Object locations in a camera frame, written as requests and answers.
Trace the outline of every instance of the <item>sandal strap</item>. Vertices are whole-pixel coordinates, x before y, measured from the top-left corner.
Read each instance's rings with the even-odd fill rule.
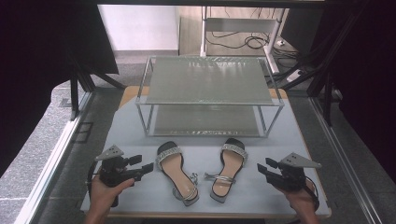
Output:
[[[245,165],[245,162],[248,160],[248,153],[244,149],[242,149],[241,147],[238,147],[236,145],[224,144],[222,150],[231,150],[231,151],[241,155],[244,158],[242,165]]]
[[[192,173],[191,176],[189,176],[189,179],[190,179],[191,182],[194,184],[194,189],[192,190],[192,193],[189,194],[187,197],[183,198],[183,197],[180,195],[180,193],[177,191],[176,187],[174,187],[174,188],[172,189],[173,195],[174,195],[175,198],[177,198],[178,200],[181,200],[181,201],[182,201],[182,200],[184,200],[184,201],[186,201],[186,200],[191,200],[191,199],[192,199],[192,196],[193,196],[194,193],[195,193],[195,191],[198,190],[198,188],[197,188],[197,184],[198,184],[198,174]]]
[[[169,149],[163,151],[162,153],[160,153],[160,154],[157,156],[157,159],[155,160],[156,163],[157,163],[157,165],[158,165],[158,167],[160,167],[160,169],[162,170],[163,167],[161,166],[161,162],[162,162],[163,160],[165,160],[166,157],[171,156],[171,155],[174,155],[174,154],[177,154],[177,153],[181,153],[180,147],[171,147],[171,148],[169,148]]]
[[[205,173],[204,178],[205,179],[220,179],[220,180],[224,180],[224,181],[227,181],[227,182],[230,182],[233,184],[236,182],[236,180],[234,178],[231,178],[231,177],[225,176],[225,175],[210,175],[208,173]]]

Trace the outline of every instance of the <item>hand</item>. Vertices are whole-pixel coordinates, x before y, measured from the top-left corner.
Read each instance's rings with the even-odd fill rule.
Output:
[[[306,185],[314,191],[315,188],[311,181],[306,180]],[[296,211],[297,216],[304,224],[319,223],[318,217],[315,214],[314,201],[304,189],[292,192],[283,189],[278,190],[285,194],[286,199],[290,202],[290,206]]]
[[[110,206],[117,195],[132,186],[134,179],[125,180],[114,188],[106,186],[96,175],[92,180],[91,205],[85,217],[85,224],[105,223]]]

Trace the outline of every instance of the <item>black curtain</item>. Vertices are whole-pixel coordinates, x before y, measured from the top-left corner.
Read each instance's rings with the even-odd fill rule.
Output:
[[[369,1],[335,57],[332,74],[344,96],[340,109],[396,182],[396,13],[389,2]]]
[[[54,87],[79,67],[118,73],[97,6],[53,2],[0,3],[1,175],[42,118]]]

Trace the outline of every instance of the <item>wrist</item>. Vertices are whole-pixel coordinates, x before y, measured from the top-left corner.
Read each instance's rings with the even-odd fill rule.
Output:
[[[105,223],[106,216],[107,213],[99,213],[90,209],[85,216],[84,224]]]
[[[319,220],[314,211],[312,212],[297,212],[297,216],[300,218],[301,222],[304,224],[318,224]]]

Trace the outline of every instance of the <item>wall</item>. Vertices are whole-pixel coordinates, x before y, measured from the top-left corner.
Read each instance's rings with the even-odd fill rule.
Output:
[[[178,50],[177,7],[99,6],[113,50]]]

